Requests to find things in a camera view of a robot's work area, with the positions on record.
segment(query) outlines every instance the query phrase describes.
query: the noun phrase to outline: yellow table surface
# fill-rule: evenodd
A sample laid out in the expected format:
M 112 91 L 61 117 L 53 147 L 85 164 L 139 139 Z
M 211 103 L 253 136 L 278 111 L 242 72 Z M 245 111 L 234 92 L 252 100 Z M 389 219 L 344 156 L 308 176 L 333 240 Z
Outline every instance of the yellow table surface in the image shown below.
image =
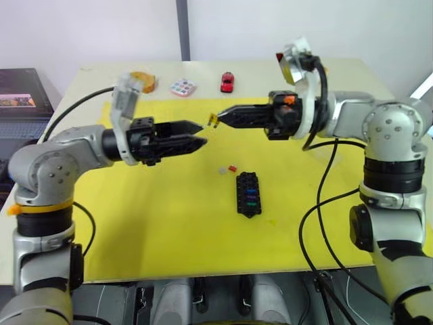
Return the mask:
M 135 116 L 157 123 L 188 119 L 207 123 L 211 112 L 267 98 L 140 102 Z M 101 122 L 110 126 L 110 105 Z M 154 167 L 113 167 L 84 174 L 75 200 L 93 214 L 97 232 L 85 258 L 85 281 L 118 281 L 308 269 L 298 243 L 298 226 L 315 205 L 331 146 L 302 152 L 304 140 L 270 142 L 263 130 L 220 124 L 198 133 L 208 143 L 193 154 L 163 158 Z M 235 165 L 238 172 L 219 174 Z M 341 145 L 322 200 L 356 188 L 363 177 L 363 151 Z M 251 219 L 236 211 L 236 175 L 258 175 L 263 212 Z M 327 235 L 347 266 L 370 265 L 368 253 L 349 238 L 348 212 L 357 194 L 323 207 Z M 76 241 L 91 235 L 87 217 L 74 208 Z M 336 267 L 317 221 L 304 228 L 306 249 L 318 268 Z M 427 253 L 432 252 L 428 228 Z

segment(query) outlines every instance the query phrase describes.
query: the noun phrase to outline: robotic arm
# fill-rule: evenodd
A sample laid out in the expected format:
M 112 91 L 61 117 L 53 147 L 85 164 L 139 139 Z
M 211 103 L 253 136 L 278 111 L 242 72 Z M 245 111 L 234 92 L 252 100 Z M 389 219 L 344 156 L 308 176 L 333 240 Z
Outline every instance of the robotic arm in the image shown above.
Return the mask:
M 433 322 L 433 259 L 421 248 L 426 237 L 426 189 L 422 186 L 432 125 L 431 108 L 419 100 L 378 101 L 361 92 L 328 93 L 324 107 L 315 96 L 312 62 L 305 40 L 277 54 L 296 93 L 271 91 L 265 105 L 239 105 L 219 121 L 235 128 L 263 128 L 270 140 L 304 137 L 355 138 L 366 143 L 363 204 L 350 210 L 350 239 L 370 252 L 392 308 L 395 324 Z
M 83 283 L 81 245 L 73 243 L 74 185 L 86 171 L 124 160 L 152 166 L 162 157 L 189 154 L 206 140 L 189 121 L 155 124 L 133 119 L 143 85 L 129 75 L 114 89 L 113 129 L 74 127 L 48 142 L 27 146 L 9 163 L 17 183 L 14 288 L 17 296 L 0 313 L 0 324 L 72 324 L 70 291 Z

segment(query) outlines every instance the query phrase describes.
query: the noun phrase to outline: toy car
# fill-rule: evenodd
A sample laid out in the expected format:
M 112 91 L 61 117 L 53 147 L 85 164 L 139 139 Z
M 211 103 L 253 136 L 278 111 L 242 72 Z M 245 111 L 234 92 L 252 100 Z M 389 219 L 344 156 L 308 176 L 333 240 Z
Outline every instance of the toy car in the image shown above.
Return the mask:
M 221 92 L 231 93 L 233 91 L 233 84 L 235 83 L 235 76 L 233 73 L 226 72 L 221 78 Z

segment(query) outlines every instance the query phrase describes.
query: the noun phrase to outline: gray pole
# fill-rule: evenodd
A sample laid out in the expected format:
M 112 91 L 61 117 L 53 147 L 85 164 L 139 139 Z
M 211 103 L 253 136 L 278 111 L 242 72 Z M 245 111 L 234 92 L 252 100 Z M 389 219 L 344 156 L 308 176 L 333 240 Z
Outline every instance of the gray pole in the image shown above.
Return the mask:
M 191 61 L 191 54 L 189 53 L 188 0 L 176 0 L 176 8 L 182 61 Z

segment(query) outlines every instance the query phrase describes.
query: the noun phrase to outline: orange button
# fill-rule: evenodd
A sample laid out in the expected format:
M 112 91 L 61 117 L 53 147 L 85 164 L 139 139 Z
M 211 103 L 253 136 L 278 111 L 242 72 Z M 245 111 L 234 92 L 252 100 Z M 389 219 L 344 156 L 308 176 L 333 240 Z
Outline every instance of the orange button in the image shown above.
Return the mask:
M 19 215 L 21 213 L 21 207 L 19 205 L 11 205 L 7 210 L 7 215 Z
M 295 104 L 295 100 L 296 100 L 296 98 L 293 95 L 287 95 L 287 96 L 284 97 L 284 102 L 287 105 Z

